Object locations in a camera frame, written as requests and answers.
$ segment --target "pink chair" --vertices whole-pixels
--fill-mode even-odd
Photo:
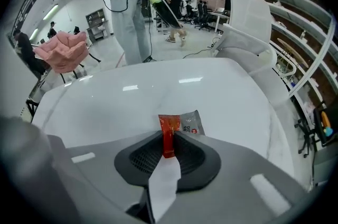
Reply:
[[[77,35],[59,32],[33,51],[47,62],[56,73],[59,73],[65,83],[62,74],[73,72],[75,77],[78,78],[74,70],[78,65],[81,65],[81,61],[91,55],[87,49],[86,40],[85,32],[80,32]]]

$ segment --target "concrete floor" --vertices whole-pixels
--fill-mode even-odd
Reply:
[[[184,24],[187,29],[188,35],[186,39],[186,45],[180,47],[181,42],[179,37],[176,38],[176,43],[168,43],[165,39],[168,34],[158,32],[153,23],[151,26],[152,35],[152,57],[157,60],[177,60],[182,59],[184,56],[191,53],[198,53],[203,49],[207,49],[211,46],[212,41],[218,35],[214,34],[214,31],[208,32],[206,30],[199,31],[195,29],[191,24]],[[82,64],[84,68],[77,67],[76,73],[78,77],[83,77],[89,74],[95,74],[101,71],[107,71],[126,65],[124,60],[124,51],[116,41],[114,36],[110,36],[104,40],[101,40],[90,48],[90,53],[102,62],[98,63],[96,60],[88,56]],[[209,51],[203,51],[197,55],[191,55],[189,58],[206,58],[211,57]],[[66,82],[70,82],[75,79],[72,73],[64,74]],[[61,76],[51,71],[45,79],[43,86],[36,92],[35,101],[40,101],[44,93],[63,84]],[[294,162],[295,176],[294,178],[306,189],[311,188],[312,181],[312,161],[313,152],[307,158],[303,158],[303,155],[298,154],[298,148],[302,147],[304,138],[299,129],[294,128],[294,124],[297,122],[299,116],[291,101],[285,103],[283,106],[276,110],[277,116],[283,126],[286,133],[286,138],[290,146],[292,153],[292,160]]]

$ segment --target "light blue jeans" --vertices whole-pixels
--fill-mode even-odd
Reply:
[[[110,0],[110,2],[114,11],[127,8],[127,0]],[[142,0],[128,0],[126,11],[112,12],[114,35],[125,51],[128,65],[142,63],[151,52],[141,8]]]

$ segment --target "orange object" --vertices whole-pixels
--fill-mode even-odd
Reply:
[[[180,130],[181,118],[177,115],[159,115],[158,117],[163,132],[163,156],[174,157],[174,134],[175,131]]]
[[[324,128],[331,128],[331,124],[330,124],[330,121],[326,115],[325,112],[322,111],[322,122],[323,122],[323,125],[324,125]]]

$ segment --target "red snack package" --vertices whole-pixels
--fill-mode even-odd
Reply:
[[[181,119],[177,115],[159,115],[158,117],[163,132],[163,156],[174,157],[174,133],[180,130]]]

